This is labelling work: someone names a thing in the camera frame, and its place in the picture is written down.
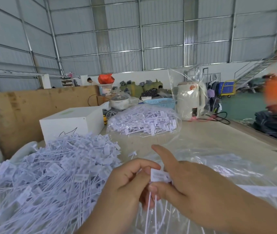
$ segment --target white kettle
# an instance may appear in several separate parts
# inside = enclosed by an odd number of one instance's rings
[[[183,121],[200,115],[206,105],[207,89],[203,82],[179,83],[177,92],[177,113]]]

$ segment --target person's right hand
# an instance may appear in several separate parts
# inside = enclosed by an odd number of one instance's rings
[[[148,189],[170,202],[197,224],[230,233],[277,233],[277,210],[209,167],[177,161],[160,145],[152,145],[173,185],[153,182]]]

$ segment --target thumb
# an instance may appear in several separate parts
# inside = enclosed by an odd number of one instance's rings
[[[134,177],[134,179],[128,185],[126,185],[126,187],[137,197],[140,197],[142,191],[148,185],[149,181],[150,167],[145,167]]]
[[[167,200],[177,209],[187,202],[185,195],[180,193],[174,186],[165,182],[153,182],[148,186],[149,192]]]

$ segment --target red plastic bag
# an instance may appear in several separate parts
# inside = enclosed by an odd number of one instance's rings
[[[98,81],[100,84],[112,84],[115,79],[112,77],[112,74],[100,74]]]

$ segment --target pile of white tags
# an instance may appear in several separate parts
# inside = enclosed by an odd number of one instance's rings
[[[64,136],[0,164],[0,234],[74,233],[90,215],[113,168],[117,143],[102,136]]]
[[[107,132],[119,132],[129,135],[136,132],[147,133],[146,136],[179,130],[180,119],[171,108],[140,104],[111,117]]]

